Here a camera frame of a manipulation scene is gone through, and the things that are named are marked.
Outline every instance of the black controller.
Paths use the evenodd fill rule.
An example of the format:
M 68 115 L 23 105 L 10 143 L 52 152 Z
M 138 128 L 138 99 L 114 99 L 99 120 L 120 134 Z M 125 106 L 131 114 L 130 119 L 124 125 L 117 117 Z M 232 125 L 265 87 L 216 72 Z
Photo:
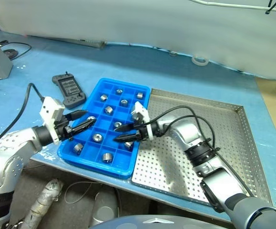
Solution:
M 65 107 L 71 109 L 86 101 L 85 93 L 82 92 L 72 74 L 66 72 L 66 74 L 55 75 L 52 77 L 52 81 L 60 88 L 64 97 L 62 103 Z

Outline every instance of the black cable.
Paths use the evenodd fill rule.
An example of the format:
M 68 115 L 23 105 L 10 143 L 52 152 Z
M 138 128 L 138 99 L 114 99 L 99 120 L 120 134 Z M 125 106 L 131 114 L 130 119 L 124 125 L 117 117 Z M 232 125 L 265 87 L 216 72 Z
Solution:
M 185 115 L 179 118 L 176 118 L 174 121 L 172 121 L 166 128 L 166 130 L 164 131 L 164 134 L 168 131 L 169 128 L 171 128 L 171 126 L 175 123 L 178 122 L 181 119 L 184 118 L 191 118 L 194 117 L 195 119 L 199 118 L 201 120 L 203 120 L 210 128 L 211 132 L 212 132 L 212 138 L 215 138 L 215 132 L 214 129 L 212 128 L 212 126 L 210 125 L 210 123 L 203 117 L 201 116 L 197 116 L 197 115 Z M 242 180 L 242 178 L 238 175 L 238 173 L 230 166 L 230 164 L 223 158 L 223 156 L 220 155 L 220 153 L 217 152 L 217 150 L 214 149 L 214 147 L 208 143 L 208 145 L 211 147 L 212 150 L 215 151 L 215 153 L 220 157 L 220 159 L 226 164 L 226 166 L 231 170 L 231 172 L 234 174 L 234 176 L 238 179 L 238 181 L 242 184 L 242 186 L 246 189 L 247 193 L 249 194 L 249 196 L 254 197 L 253 193 L 251 192 L 250 188 L 246 185 L 246 183 Z
M 268 7 L 270 7 L 270 6 L 271 6 L 271 3 L 272 3 L 272 0 L 270 0 L 270 1 L 269 1 L 269 3 L 268 3 Z
M 274 7 L 276 7 L 276 2 L 275 2 L 275 4 L 272 5 L 272 7 L 271 7 L 269 10 L 267 10 L 267 11 L 265 12 L 265 14 L 270 14 L 270 11 L 271 11 Z
M 157 121 L 159 118 L 161 118 L 161 117 L 163 117 L 164 115 L 166 115 L 167 113 L 169 113 L 169 112 L 171 112 L 171 111 L 174 111 L 174 110 L 176 110 L 176 109 L 180 109 L 180 108 L 186 108 L 186 109 L 189 109 L 189 110 L 192 112 L 192 114 L 193 114 L 194 117 L 195 117 L 195 120 L 196 120 L 198 129 L 199 129 L 201 135 L 204 137 L 204 133 L 203 133 L 203 131 L 202 131 L 202 129 L 201 129 L 201 126 L 200 126 L 200 123 L 199 123 L 199 121 L 198 121 L 198 118 L 196 118 L 197 115 L 195 114 L 195 111 L 194 111 L 191 107 L 185 106 L 185 105 L 176 106 L 176 107 L 173 107 L 173 108 L 171 108 L 171 109 L 169 109 L 169 110 L 167 110 L 167 111 L 164 111 L 162 114 L 158 115 L 156 118 L 154 118 L 154 119 L 152 119 L 151 121 L 149 121 L 148 123 L 144 123 L 144 124 L 142 124 L 142 125 L 151 124 L 151 123 Z M 215 148 L 215 135 L 213 136 L 213 139 L 212 139 L 212 146 L 213 146 L 213 148 Z
M 9 43 L 1 45 L 0 47 L 6 46 L 6 45 L 9 45 L 9 44 L 24 44 L 24 45 L 27 45 L 29 47 L 26 51 L 24 51 L 20 55 L 15 56 L 14 58 L 12 58 L 11 61 L 17 59 L 18 57 L 21 57 L 22 55 L 26 54 L 28 51 L 30 51 L 32 49 L 31 45 L 29 45 L 27 43 L 22 43 L 22 42 L 9 42 Z
M 30 91 L 31 91 L 31 87 L 34 88 L 35 92 L 37 93 L 37 95 L 40 97 L 41 101 L 43 102 L 44 97 L 42 96 L 42 94 L 40 94 L 40 92 L 38 91 L 38 89 L 36 88 L 36 86 L 33 83 L 29 83 L 28 84 L 28 88 L 27 91 L 25 93 L 25 97 L 24 97 L 24 101 L 22 104 L 22 107 L 18 113 L 18 115 L 15 117 L 15 119 L 11 122 L 11 124 L 0 134 L 0 139 L 15 125 L 15 123 L 18 121 L 18 119 L 21 117 L 27 103 L 29 100 L 29 96 L 30 96 Z

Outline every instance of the metal nut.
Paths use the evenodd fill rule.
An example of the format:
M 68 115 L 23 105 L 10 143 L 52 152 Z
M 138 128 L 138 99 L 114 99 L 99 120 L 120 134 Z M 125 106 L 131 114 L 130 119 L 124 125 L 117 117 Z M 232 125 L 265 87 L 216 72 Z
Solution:
M 143 98 L 143 93 L 142 93 L 142 92 L 138 92 L 137 98 L 138 98 L 138 99 L 142 99 L 142 98 Z
M 108 96 L 106 94 L 101 95 L 101 101 L 105 102 L 107 100 Z
M 125 146 L 128 150 L 130 150 L 130 149 L 133 147 L 133 142 L 125 142 L 125 143 L 124 143 L 124 146 Z
M 95 119 L 95 117 L 94 117 L 94 116 L 89 116 L 89 117 L 87 118 L 87 120 L 92 120 L 92 119 Z
M 121 95 L 123 93 L 123 90 L 122 89 L 117 89 L 115 90 L 115 92 L 118 94 L 118 95 Z
M 74 152 L 75 152 L 77 155 L 80 155 L 83 148 L 84 148 L 84 146 L 83 146 L 81 143 L 78 143 L 78 144 L 76 144 L 76 145 L 74 146 Z
M 120 101 L 120 105 L 121 105 L 121 106 L 127 106 L 127 105 L 128 105 L 128 101 L 127 101 L 126 99 L 122 99 L 122 100 Z
M 107 106 L 105 108 L 105 113 L 108 114 L 108 115 L 111 115 L 113 112 L 113 108 L 111 106 Z
M 103 156 L 102 156 L 102 161 L 104 163 L 111 163 L 112 162 L 112 154 L 111 153 L 104 153 Z
M 95 142 L 101 142 L 103 140 L 103 136 L 100 135 L 100 134 L 94 134 L 92 136 L 92 139 L 95 141 Z
M 113 126 L 114 126 L 115 128 L 118 128 L 118 127 L 121 126 L 121 125 L 122 125 L 121 122 L 115 122 L 115 123 L 113 124 Z

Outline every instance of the stainless steel tray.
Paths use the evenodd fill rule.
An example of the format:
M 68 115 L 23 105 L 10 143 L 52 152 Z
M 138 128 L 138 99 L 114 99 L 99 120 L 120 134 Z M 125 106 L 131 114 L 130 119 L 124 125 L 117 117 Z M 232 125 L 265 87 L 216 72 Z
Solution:
M 272 203 L 244 108 L 152 89 L 148 105 L 150 118 L 178 105 L 192 107 L 197 115 L 203 116 L 211 123 L 215 130 L 216 146 L 221 148 L 221 155 L 233 166 L 255 196 Z M 178 109 L 171 114 L 182 116 L 190 114 L 190 111 Z M 202 121 L 200 123 L 205 136 L 211 137 L 207 125 Z M 192 170 L 184 152 L 169 137 L 141 142 L 132 182 L 158 192 L 208 205 L 199 187 L 200 178 Z

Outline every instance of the floor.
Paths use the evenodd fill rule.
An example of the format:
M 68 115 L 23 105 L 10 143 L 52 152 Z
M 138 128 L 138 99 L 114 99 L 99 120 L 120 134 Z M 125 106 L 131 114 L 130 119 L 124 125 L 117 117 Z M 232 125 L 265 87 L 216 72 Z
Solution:
M 88 193 L 80 201 L 75 204 L 67 204 L 64 200 L 66 188 L 74 182 L 85 181 L 86 179 L 32 160 L 24 168 L 16 186 L 11 205 L 11 224 L 24 218 L 37 196 L 53 178 L 60 179 L 64 183 L 64 187 L 59 200 L 52 204 L 38 228 L 88 228 L 94 197 L 101 188 L 101 184 L 92 184 Z M 68 202 L 77 200 L 85 192 L 88 186 L 89 184 L 77 184 L 70 188 L 67 193 Z M 231 224 L 222 223 L 211 218 L 205 218 L 197 214 L 175 209 L 122 190 L 120 190 L 120 198 L 122 203 L 121 216 L 149 213 L 179 215 L 215 223 L 226 228 L 233 228 Z

